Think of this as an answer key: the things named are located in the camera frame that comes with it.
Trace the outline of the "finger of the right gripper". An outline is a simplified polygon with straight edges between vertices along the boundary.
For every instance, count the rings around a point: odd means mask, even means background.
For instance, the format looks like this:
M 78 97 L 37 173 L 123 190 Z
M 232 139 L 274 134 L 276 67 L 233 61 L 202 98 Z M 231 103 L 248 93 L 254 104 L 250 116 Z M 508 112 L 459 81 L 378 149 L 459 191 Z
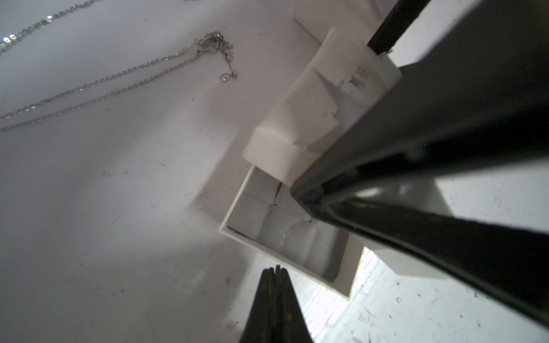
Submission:
M 388 53 L 430 0 L 398 0 L 367 46 L 376 54 Z
M 548 324 L 548 236 L 357 193 L 548 156 L 548 3 L 481 1 L 291 188 L 314 218 Z

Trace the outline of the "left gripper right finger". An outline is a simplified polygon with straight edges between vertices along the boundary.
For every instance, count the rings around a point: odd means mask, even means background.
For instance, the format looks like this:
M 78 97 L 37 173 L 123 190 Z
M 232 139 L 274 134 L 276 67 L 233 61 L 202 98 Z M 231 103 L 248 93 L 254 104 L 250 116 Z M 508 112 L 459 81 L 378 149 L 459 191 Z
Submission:
M 275 341 L 313 342 L 289 272 L 280 265 L 275 268 Z

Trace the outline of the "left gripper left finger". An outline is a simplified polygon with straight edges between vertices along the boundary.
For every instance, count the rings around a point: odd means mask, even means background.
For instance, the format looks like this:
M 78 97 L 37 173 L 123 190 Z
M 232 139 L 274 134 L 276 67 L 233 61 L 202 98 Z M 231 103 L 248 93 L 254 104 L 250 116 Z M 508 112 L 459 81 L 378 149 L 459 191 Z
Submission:
M 240 342 L 273 342 L 275 327 L 275 270 L 263 270 Z

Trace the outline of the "white jewelry box lid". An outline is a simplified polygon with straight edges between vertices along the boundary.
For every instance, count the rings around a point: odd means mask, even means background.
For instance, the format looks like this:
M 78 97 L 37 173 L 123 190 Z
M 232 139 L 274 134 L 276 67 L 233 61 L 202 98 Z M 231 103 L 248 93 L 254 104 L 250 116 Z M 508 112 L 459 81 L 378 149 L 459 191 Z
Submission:
M 396 4 L 396 0 L 301 0 L 293 17 L 320 43 L 332 28 L 367 42 Z

